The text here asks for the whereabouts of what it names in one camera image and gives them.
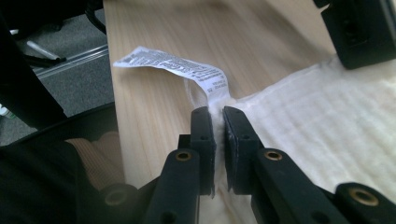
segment black clamp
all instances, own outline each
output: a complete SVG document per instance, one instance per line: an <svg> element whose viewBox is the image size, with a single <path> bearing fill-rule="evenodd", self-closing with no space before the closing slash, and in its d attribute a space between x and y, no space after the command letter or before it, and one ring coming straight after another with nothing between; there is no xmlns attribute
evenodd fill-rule
<svg viewBox="0 0 396 224"><path fill-rule="evenodd" d="M341 184L334 194L321 189L288 154L264 147L241 110L226 106L223 116L229 189L252 196L259 224L395 223L396 205L378 191L357 183ZM191 134L180 136L160 177L139 190L105 190L112 223L199 223L199 197L213 194L215 151L210 114L198 108Z"/></svg>
<svg viewBox="0 0 396 224"><path fill-rule="evenodd" d="M338 57L354 69L396 58L396 13L392 0L314 0Z"/></svg>

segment wood grain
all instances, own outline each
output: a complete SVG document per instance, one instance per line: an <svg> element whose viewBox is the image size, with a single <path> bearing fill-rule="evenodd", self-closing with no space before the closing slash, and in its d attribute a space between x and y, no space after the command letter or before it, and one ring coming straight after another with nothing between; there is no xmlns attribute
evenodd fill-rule
<svg viewBox="0 0 396 224"><path fill-rule="evenodd" d="M138 46L222 69L234 98L322 61L334 49L312 0L105 0L110 62ZM111 68L128 184L158 176L193 110L183 79Z"/></svg>

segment white fabric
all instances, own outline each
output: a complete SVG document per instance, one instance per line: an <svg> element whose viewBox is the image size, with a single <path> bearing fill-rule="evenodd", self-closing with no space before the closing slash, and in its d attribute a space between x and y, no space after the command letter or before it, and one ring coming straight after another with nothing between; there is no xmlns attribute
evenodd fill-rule
<svg viewBox="0 0 396 224"><path fill-rule="evenodd" d="M264 145L287 152L316 185L334 192L359 182L396 202L396 61L346 70L334 57L226 104L242 109ZM249 198L227 192L224 170L217 187L214 200L201 198L200 223L256 223Z"/></svg>

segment white fabric tag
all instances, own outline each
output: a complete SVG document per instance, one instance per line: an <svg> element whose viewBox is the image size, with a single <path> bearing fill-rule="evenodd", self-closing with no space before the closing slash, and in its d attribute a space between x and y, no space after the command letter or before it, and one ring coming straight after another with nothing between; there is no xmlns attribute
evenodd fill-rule
<svg viewBox="0 0 396 224"><path fill-rule="evenodd" d="M113 66L161 68L193 80L205 92L209 105L230 98L227 77L223 71L212 65L178 58L160 50L138 47L132 53L114 62Z"/></svg>

